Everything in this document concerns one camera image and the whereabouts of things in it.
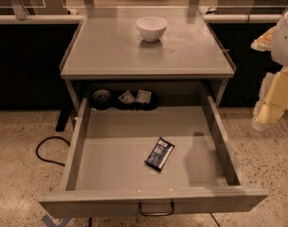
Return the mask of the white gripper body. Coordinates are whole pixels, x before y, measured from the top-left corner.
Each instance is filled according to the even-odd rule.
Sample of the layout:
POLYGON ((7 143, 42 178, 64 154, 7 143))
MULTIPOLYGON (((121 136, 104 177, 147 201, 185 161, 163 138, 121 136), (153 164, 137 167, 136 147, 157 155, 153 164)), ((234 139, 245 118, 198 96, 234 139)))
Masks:
POLYGON ((272 39, 272 60, 288 66, 288 9, 278 21, 272 39))

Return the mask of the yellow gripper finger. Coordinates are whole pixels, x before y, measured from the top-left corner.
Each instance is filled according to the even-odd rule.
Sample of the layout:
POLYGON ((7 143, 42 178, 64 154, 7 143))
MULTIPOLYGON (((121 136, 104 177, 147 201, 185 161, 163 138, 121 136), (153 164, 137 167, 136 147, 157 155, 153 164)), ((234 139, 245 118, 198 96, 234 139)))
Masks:
POLYGON ((253 43, 251 44, 251 48, 261 52, 270 51, 272 48, 274 32, 274 26, 269 28, 266 32, 264 32, 263 35, 253 41, 253 43))
POLYGON ((288 110, 288 67, 276 73, 267 73, 263 79, 253 117, 252 127, 265 131, 280 121, 288 110))

